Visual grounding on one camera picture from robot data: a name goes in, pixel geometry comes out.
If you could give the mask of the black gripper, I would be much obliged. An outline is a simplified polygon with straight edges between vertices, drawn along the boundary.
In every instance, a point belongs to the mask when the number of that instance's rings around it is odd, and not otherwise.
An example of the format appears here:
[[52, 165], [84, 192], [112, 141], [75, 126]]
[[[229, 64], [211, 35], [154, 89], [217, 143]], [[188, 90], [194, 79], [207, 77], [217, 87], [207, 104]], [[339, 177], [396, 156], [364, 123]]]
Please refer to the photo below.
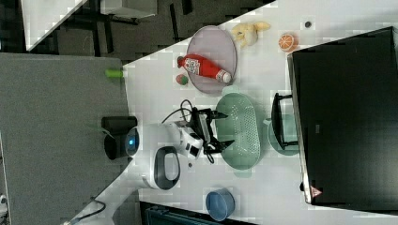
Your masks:
[[213, 119], [227, 118], [228, 115], [211, 109], [199, 110], [193, 107], [189, 127], [204, 141], [203, 148], [205, 154], [215, 154], [228, 148], [234, 140], [220, 142], [213, 136], [211, 122]]

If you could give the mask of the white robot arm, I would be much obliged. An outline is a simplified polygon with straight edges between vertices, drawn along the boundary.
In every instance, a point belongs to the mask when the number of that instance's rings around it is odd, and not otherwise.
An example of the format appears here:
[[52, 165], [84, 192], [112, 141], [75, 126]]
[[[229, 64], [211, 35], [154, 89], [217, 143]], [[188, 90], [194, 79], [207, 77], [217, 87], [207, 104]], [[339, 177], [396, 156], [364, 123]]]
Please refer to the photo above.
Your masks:
[[71, 220], [62, 225], [115, 225], [114, 214], [132, 192], [169, 190], [180, 177], [179, 156], [197, 159], [202, 152], [220, 153], [232, 141], [220, 142], [211, 122], [227, 115], [209, 108], [189, 110], [190, 120], [167, 121], [132, 128], [124, 141], [131, 162], [125, 170]]

